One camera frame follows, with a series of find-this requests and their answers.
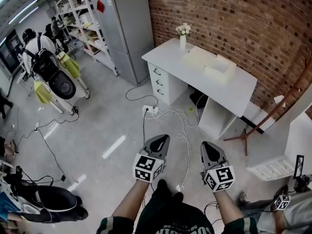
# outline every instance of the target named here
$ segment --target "yellow cloth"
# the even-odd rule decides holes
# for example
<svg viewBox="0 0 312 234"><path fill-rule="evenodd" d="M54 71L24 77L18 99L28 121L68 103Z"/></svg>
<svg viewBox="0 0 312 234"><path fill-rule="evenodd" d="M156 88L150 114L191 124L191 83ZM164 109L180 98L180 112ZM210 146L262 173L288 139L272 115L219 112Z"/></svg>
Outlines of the yellow cloth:
<svg viewBox="0 0 312 234"><path fill-rule="evenodd" d="M60 63L62 64L62 66L71 73L74 79L80 77L78 63L72 60L64 52L61 52L57 57ZM35 90L35 95L40 102L44 104L50 103L52 95L45 89L41 81L34 81L34 90Z"/></svg>
<svg viewBox="0 0 312 234"><path fill-rule="evenodd" d="M41 81L34 81L34 90L35 95L40 102L44 104L50 103L52 94L45 89Z"/></svg>

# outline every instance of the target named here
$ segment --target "power strip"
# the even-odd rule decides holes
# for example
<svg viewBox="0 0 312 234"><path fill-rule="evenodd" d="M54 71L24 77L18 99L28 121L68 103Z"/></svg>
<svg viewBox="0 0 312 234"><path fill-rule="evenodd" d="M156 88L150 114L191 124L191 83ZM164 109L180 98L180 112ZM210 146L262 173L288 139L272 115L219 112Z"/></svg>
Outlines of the power strip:
<svg viewBox="0 0 312 234"><path fill-rule="evenodd" d="M142 108L143 116L145 115L146 109L148 109L147 113L151 113L155 115L158 113L158 107L153 108L152 106L144 105Z"/></svg>

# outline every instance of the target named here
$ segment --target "white desk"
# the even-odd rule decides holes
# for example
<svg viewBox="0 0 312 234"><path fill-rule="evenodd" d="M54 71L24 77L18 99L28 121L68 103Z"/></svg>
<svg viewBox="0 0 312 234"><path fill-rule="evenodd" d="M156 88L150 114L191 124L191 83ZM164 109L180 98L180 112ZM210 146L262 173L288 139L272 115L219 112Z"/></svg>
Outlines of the white desk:
<svg viewBox="0 0 312 234"><path fill-rule="evenodd" d="M148 62L154 95L168 105L187 89L188 84L209 96L199 127L219 139L236 117L243 116L257 79L238 67L227 84L206 77L202 70L181 60L193 47L187 43L185 50L181 50L179 40L171 39L142 58Z"/></svg>

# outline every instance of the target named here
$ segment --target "white flowers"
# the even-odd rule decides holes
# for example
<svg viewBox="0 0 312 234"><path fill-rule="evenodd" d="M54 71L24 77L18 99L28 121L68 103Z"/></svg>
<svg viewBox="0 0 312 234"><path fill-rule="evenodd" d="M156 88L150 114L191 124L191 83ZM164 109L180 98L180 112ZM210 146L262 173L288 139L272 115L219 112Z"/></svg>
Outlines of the white flowers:
<svg viewBox="0 0 312 234"><path fill-rule="evenodd" d="M175 28L175 30L179 33L180 36L188 35L191 31L195 31L195 28L187 23L183 23L183 25Z"/></svg>

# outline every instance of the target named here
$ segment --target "drawer handle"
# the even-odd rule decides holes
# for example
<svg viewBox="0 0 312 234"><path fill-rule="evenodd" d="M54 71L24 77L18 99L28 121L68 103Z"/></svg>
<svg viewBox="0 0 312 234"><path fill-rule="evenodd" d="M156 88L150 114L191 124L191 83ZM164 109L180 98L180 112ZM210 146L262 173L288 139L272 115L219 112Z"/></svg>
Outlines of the drawer handle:
<svg viewBox="0 0 312 234"><path fill-rule="evenodd" d="M162 93L160 92L160 89L157 89L157 92L159 92L161 95L164 95L164 94L162 94Z"/></svg>
<svg viewBox="0 0 312 234"><path fill-rule="evenodd" d="M157 80L156 83L157 83L158 85L162 86L162 84L159 83L159 80Z"/></svg>
<svg viewBox="0 0 312 234"><path fill-rule="evenodd" d="M157 73L157 72L156 72L156 70L157 70L157 69L154 69L154 71L153 71L153 72L154 72L156 75L161 76L161 74Z"/></svg>

